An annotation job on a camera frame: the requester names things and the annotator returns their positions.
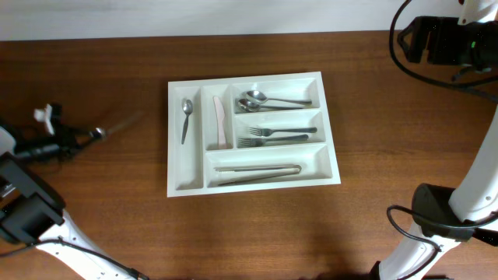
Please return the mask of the steel spoon patterned handle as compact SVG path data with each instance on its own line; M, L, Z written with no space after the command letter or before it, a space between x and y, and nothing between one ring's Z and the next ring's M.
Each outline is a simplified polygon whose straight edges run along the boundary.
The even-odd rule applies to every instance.
M126 117L124 120L119 121L117 124L112 125L109 128L95 128L90 134L93 138L104 140L109 138L111 135L117 133L120 130L124 130L130 125L134 124L143 115L143 112L137 111L130 116Z

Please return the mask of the steel spoon plain handle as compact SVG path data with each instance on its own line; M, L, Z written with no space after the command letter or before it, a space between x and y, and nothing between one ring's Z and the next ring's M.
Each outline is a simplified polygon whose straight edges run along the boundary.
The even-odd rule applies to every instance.
M182 103L182 110L185 114L185 119L184 119L184 124L183 124L183 129L182 129L182 136L181 136L181 144L183 145L186 140L186 136L188 133L188 125L189 125L189 117L193 113L194 106L191 100L185 100Z

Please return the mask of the pink plastic knife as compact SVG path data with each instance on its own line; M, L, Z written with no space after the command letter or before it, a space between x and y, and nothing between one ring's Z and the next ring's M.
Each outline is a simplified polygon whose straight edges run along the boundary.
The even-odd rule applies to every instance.
M217 135L218 135L218 147L219 149L226 149L226 135L224 131L224 119L225 119L225 110L223 107L223 103L218 96L213 97L213 102L216 111L216 120L217 120Z

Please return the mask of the steel fork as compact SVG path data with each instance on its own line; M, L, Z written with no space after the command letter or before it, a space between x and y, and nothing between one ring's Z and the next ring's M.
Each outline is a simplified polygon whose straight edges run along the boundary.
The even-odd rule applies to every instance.
M277 132L289 133L316 133L317 128L294 128L294 129L271 129L271 128L248 128L251 135L258 137L268 137Z
M305 142L309 139L308 135L287 136L278 138L239 138L237 144L240 147L262 147L273 142Z

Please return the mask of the steel tongs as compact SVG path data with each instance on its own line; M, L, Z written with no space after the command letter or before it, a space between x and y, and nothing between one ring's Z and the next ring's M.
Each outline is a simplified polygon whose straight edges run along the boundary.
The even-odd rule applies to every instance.
M214 170L217 173L242 173L243 176L234 177L228 181L217 184L218 186L231 186L299 174L302 171L302 166L297 164L286 164L272 166L216 167Z

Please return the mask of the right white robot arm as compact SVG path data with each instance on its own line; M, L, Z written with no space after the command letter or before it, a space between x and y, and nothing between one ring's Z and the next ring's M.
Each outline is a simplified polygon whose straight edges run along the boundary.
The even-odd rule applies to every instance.
M459 82L467 72L487 72L497 65L496 0L462 1L459 17L417 16L399 33L389 30L392 61L405 74L424 83L482 97L497 97L479 90L496 82L490 76ZM451 82L442 82L407 69L397 58L399 46L407 61L418 63L424 52L433 65L458 65ZM412 217L409 230L393 227L404 237L397 248L371 269L371 279L422 279L441 257L461 243L476 238L497 245L497 121L493 120L477 156L456 188L420 184L410 208L390 206Z

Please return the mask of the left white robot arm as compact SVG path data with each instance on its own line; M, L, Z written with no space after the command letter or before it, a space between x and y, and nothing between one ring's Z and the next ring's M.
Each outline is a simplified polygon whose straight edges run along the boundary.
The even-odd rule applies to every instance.
M37 248L83 279L144 279L146 275L116 261L74 223L62 196L28 168L30 163L63 162L107 137L102 128L85 130L61 121L61 105L33 112L47 134L26 138L21 128L1 123L1 238Z

